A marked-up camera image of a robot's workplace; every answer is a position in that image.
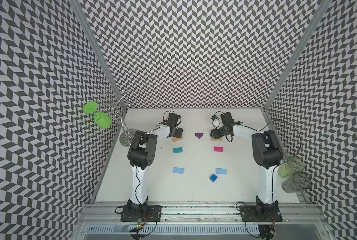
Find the purple triangle block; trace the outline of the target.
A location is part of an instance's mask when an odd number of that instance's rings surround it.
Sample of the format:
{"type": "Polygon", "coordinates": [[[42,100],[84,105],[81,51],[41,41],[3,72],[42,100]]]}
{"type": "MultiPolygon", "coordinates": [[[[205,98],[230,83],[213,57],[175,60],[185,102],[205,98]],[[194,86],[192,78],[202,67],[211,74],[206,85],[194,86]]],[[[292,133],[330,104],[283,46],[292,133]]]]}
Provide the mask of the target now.
{"type": "Polygon", "coordinates": [[[203,137],[204,133],[195,133],[195,136],[198,138],[198,139],[201,139],[203,137]]]}

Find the teal rectangular block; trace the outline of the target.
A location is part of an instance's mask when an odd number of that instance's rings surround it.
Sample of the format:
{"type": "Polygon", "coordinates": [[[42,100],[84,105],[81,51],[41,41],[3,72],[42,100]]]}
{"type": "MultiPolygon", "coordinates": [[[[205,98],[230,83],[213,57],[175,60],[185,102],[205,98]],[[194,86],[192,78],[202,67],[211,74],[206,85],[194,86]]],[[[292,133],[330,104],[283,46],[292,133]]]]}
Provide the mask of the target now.
{"type": "Polygon", "coordinates": [[[183,148],[179,147],[179,148],[173,148],[173,153],[174,154],[178,154],[178,153],[182,153],[183,152],[183,148]]]}

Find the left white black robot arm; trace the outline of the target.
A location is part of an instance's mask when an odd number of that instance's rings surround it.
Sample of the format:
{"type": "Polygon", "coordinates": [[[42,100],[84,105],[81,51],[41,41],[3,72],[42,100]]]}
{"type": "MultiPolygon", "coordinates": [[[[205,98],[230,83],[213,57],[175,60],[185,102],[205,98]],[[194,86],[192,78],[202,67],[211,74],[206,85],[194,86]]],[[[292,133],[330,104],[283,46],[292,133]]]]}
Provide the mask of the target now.
{"type": "Polygon", "coordinates": [[[179,127],[180,124],[181,116],[171,110],[167,119],[159,123],[154,130],[135,132],[127,154],[133,175],[132,193],[127,201],[129,210],[140,213],[147,211],[148,196],[143,188],[146,168],[154,161],[158,140],[182,138],[183,129],[179,127]]]}

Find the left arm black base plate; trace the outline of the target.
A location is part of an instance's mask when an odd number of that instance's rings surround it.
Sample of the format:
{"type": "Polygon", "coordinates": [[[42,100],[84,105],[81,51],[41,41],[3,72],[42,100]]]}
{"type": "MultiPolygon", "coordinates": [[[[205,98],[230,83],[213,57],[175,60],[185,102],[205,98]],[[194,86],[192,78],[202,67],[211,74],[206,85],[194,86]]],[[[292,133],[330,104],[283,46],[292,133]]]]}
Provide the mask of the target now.
{"type": "Polygon", "coordinates": [[[122,210],[120,221],[121,222],[137,222],[139,219],[143,219],[148,222],[159,222],[161,219],[162,206],[135,206],[125,207],[122,210]]]}

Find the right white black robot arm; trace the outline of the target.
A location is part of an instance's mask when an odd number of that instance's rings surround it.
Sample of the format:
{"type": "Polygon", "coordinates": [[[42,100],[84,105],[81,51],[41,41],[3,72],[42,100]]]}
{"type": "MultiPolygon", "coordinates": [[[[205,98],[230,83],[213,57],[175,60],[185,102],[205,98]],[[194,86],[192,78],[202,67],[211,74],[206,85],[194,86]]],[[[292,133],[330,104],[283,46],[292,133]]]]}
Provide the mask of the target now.
{"type": "Polygon", "coordinates": [[[278,206],[276,178],[283,159],[276,133],[272,130],[248,127],[243,122],[235,121],[230,112],[216,113],[220,113],[220,116],[214,114],[211,117],[214,129],[210,131],[210,136],[215,140],[225,137],[228,142],[232,142],[235,136],[250,141],[253,158],[260,166],[259,184],[262,187],[256,198],[256,210],[262,216],[275,212],[278,206]]]}

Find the natural wood block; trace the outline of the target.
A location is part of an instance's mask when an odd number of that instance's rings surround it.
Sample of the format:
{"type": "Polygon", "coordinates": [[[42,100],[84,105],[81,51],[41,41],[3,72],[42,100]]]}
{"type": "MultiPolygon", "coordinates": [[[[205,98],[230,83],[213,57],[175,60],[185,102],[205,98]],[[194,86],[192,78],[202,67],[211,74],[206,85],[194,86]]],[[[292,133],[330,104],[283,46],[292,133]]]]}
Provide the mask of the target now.
{"type": "Polygon", "coordinates": [[[173,138],[172,141],[173,141],[174,143],[176,143],[176,142],[181,141],[181,140],[183,140],[183,139],[184,139],[184,137],[181,137],[181,138],[173,138]]]}
{"type": "Polygon", "coordinates": [[[222,141],[222,138],[214,139],[213,137],[210,137],[210,140],[211,140],[211,141],[222,141]]]}

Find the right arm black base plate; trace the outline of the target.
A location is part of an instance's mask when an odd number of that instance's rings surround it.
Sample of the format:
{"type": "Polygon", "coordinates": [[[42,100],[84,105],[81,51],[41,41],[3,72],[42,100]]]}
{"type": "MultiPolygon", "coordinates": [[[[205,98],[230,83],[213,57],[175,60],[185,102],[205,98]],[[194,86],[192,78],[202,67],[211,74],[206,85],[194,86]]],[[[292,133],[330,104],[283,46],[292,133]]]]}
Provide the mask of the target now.
{"type": "Polygon", "coordinates": [[[283,222],[282,214],[279,210],[279,207],[274,207],[268,212],[264,210],[258,210],[256,206],[238,206],[240,215],[243,222],[283,222]]]}

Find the magenta rectangular block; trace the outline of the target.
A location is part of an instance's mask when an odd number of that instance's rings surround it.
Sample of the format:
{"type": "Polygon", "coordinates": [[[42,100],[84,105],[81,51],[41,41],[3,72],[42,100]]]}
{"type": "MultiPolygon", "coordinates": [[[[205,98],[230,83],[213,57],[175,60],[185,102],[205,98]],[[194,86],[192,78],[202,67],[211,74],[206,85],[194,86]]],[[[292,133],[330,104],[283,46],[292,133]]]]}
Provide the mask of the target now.
{"type": "Polygon", "coordinates": [[[214,147],[213,149],[215,152],[220,152],[222,153],[224,151],[223,147],[214,147]]]}

